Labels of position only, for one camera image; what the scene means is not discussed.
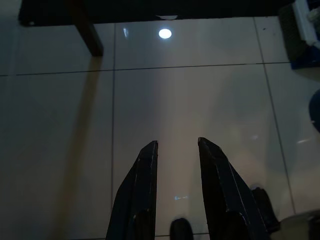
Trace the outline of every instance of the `white plastic object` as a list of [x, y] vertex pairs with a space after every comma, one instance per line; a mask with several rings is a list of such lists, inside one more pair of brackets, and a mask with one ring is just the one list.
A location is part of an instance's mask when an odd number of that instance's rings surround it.
[[295, 0], [293, 11], [301, 39], [309, 46], [315, 46], [320, 49], [320, 42], [318, 41], [314, 24], [308, 19], [310, 10], [307, 0]]

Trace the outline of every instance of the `white floor tile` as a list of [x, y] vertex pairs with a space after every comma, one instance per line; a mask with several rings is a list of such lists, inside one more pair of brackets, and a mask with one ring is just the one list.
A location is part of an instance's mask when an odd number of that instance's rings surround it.
[[278, 17], [255, 17], [254, 20], [264, 62], [289, 62]]
[[156, 235], [177, 217], [207, 233], [197, 139], [222, 147], [276, 215], [293, 214], [262, 65], [122, 70], [115, 75], [114, 195], [140, 149], [159, 141]]
[[104, 47], [101, 66], [91, 64], [91, 54], [73, 25], [21, 27], [16, 72], [36, 74], [112, 69], [114, 24], [96, 24], [95, 28]]
[[[196, 234], [193, 235], [194, 240], [210, 240], [209, 234]], [[156, 236], [155, 240], [170, 240], [170, 236]]]
[[262, 62], [251, 17], [117, 23], [115, 54], [116, 69]]
[[267, 64], [266, 70], [296, 211], [320, 209], [320, 134], [309, 116], [320, 68], [293, 71], [282, 63]]
[[10, 74], [12, 54], [17, 47], [18, 14], [21, 0], [0, 1], [0, 75]]
[[48, 239], [59, 227], [63, 239], [104, 238], [112, 72], [2, 79], [0, 239]]

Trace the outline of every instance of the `blue object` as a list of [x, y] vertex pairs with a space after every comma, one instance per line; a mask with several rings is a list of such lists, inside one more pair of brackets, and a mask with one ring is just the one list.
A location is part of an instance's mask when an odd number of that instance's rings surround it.
[[309, 103], [309, 114], [313, 126], [320, 133], [320, 89], [315, 92]]

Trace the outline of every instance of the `floor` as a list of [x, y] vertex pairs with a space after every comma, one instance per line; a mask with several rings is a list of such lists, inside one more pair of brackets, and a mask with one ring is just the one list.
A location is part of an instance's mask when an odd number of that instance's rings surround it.
[[[209, 240], [197, 138], [218, 144], [279, 220], [320, 208], [319, 68], [291, 70], [277, 17], [20, 27], [0, 3], [0, 238], [104, 239], [119, 185], [159, 141], [156, 240]], [[168, 28], [172, 36], [161, 39]]]

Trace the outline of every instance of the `tile floor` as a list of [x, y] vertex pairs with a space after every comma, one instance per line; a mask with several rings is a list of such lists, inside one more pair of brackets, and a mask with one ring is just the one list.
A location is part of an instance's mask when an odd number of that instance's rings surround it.
[[0, 239], [104, 239], [152, 140], [157, 240], [177, 217], [209, 239], [199, 136], [267, 190], [280, 220], [320, 208], [308, 116], [320, 69], [291, 70], [276, 17], [99, 24], [94, 59], [73, 26], [19, 26], [19, 2], [0, 3]]

